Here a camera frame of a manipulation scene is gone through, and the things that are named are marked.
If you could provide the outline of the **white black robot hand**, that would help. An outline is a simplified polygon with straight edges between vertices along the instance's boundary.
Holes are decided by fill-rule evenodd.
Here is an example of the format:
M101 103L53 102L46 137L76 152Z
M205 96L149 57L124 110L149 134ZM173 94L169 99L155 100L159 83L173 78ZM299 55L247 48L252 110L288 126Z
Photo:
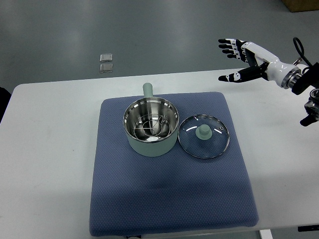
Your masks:
M229 75L220 76L219 81L243 83L263 78L274 81L284 89L292 88L302 76L301 69L294 64L287 64L265 48L248 41L234 38L219 39L219 48L228 58L241 60L249 64L248 68Z

